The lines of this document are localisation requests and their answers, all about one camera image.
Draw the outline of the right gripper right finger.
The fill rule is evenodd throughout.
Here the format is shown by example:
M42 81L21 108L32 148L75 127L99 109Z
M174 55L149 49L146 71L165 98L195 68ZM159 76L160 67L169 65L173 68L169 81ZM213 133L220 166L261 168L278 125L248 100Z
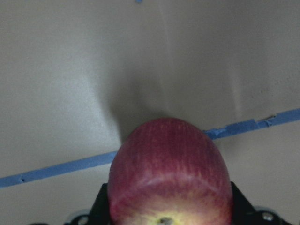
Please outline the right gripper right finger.
M250 225L255 209L233 181L231 181L231 186L233 194L232 224Z

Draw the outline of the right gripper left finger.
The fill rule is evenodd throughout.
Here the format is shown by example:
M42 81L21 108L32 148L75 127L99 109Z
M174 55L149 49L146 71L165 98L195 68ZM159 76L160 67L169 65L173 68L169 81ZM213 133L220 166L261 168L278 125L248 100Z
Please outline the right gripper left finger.
M89 213L89 225L107 225L110 222L107 183L104 183Z

